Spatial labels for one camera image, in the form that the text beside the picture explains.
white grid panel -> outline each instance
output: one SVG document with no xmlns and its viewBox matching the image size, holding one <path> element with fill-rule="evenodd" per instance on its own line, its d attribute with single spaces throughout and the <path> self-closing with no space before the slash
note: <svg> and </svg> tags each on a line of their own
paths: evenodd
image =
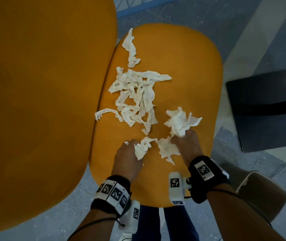
<svg viewBox="0 0 286 241">
<path fill-rule="evenodd" d="M 116 11 L 122 11 L 154 0 L 114 0 Z"/>
</svg>

blue frame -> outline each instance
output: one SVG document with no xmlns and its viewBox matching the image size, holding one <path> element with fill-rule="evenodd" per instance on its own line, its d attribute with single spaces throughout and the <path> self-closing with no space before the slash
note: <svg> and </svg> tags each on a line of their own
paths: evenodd
<svg viewBox="0 0 286 241">
<path fill-rule="evenodd" d="M 171 2 L 174 2 L 174 1 L 177 1 L 177 0 L 153 0 L 153 1 L 150 1 L 150 2 L 147 2 L 147 3 L 143 3 L 143 4 L 140 4 L 140 5 L 131 7 L 131 8 L 127 8 L 127 9 L 118 11 L 117 12 L 117 18 L 119 19 L 119 18 L 131 15 L 131 14 L 134 14 L 134 13 L 138 13 L 138 12 L 144 11 L 146 9 L 154 8 L 154 7 L 157 7 L 157 6 L 166 4 L 166 3 L 171 3 Z"/>
</svg>

qr code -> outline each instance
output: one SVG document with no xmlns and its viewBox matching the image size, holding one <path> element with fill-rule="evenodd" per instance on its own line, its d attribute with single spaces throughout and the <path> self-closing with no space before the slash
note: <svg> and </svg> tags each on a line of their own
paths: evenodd
<svg viewBox="0 0 286 241">
<path fill-rule="evenodd" d="M 134 207 L 134 215 L 133 215 L 133 218 L 135 218 L 135 219 L 138 220 L 138 213 L 139 213 L 139 210 Z"/>
<path fill-rule="evenodd" d="M 177 201 L 173 201 L 173 204 L 174 205 L 183 205 L 183 202 L 180 200 L 177 200 Z"/>
<path fill-rule="evenodd" d="M 123 195 L 120 201 L 120 206 L 124 209 L 128 199 Z"/>
<path fill-rule="evenodd" d="M 200 166 L 197 170 L 199 171 L 201 176 L 203 176 L 203 175 L 205 175 L 205 174 L 210 172 L 210 170 L 208 169 L 208 167 L 206 165 Z"/>
<path fill-rule="evenodd" d="M 104 188 L 102 189 L 103 194 L 109 194 L 109 192 L 112 190 L 113 185 L 105 184 Z"/>
<path fill-rule="evenodd" d="M 102 183 L 102 184 L 98 187 L 98 190 L 96 191 L 96 193 L 100 192 L 101 189 L 103 188 L 103 186 L 104 186 L 104 183 Z"/>
<path fill-rule="evenodd" d="M 113 192 L 111 194 L 111 196 L 113 197 L 113 199 L 115 199 L 116 201 L 119 201 L 119 199 L 121 198 L 121 195 L 123 194 L 123 192 L 121 190 L 119 190 L 118 188 L 114 188 Z"/>
<path fill-rule="evenodd" d="M 180 182 L 178 178 L 171 178 L 171 188 L 180 187 Z"/>
</svg>

orange cushion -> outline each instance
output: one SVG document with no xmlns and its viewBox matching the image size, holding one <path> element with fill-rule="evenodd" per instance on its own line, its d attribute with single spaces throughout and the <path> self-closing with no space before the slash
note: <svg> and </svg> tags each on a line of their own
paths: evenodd
<svg viewBox="0 0 286 241">
<path fill-rule="evenodd" d="M 181 106 L 194 117 L 203 117 L 194 130 L 199 135 L 203 152 L 210 155 L 223 76 L 221 57 L 214 44 L 195 30 L 169 24 L 143 25 L 133 30 L 133 36 L 136 57 L 141 59 L 133 70 L 156 71 L 172 77 L 170 81 L 156 82 L 153 87 L 158 124 L 152 125 L 148 136 L 158 139 L 169 136 L 170 128 L 163 125 L 169 119 L 165 112 Z M 115 100 L 120 93 L 111 94 L 107 90 L 116 79 L 116 67 L 128 69 L 129 53 L 122 47 L 122 42 L 114 51 L 99 110 L 116 109 Z M 132 99 L 125 103 L 134 105 Z M 101 120 L 95 122 L 89 165 L 98 184 L 111 174 L 115 153 L 122 143 L 145 137 L 141 129 L 143 125 L 139 123 L 130 128 L 125 122 L 119 122 L 113 113 L 103 114 Z M 132 184 L 132 199 L 147 206 L 172 206 L 168 196 L 169 173 L 178 171 L 189 176 L 181 156 L 173 156 L 173 160 L 175 166 L 161 159 L 159 148 L 153 142 L 144 157 L 143 169 Z"/>
<path fill-rule="evenodd" d="M 116 39 L 113 0 L 0 0 L 0 231 L 77 186 Z"/>
</svg>

trousers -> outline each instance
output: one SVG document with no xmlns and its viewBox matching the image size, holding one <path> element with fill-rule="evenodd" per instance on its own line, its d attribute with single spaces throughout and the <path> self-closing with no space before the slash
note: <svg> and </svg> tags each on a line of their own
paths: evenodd
<svg viewBox="0 0 286 241">
<path fill-rule="evenodd" d="M 184 206 L 164 208 L 170 241 L 199 241 L 199 235 Z M 138 229 L 132 241 L 161 241 L 159 208 L 140 207 Z"/>
</svg>

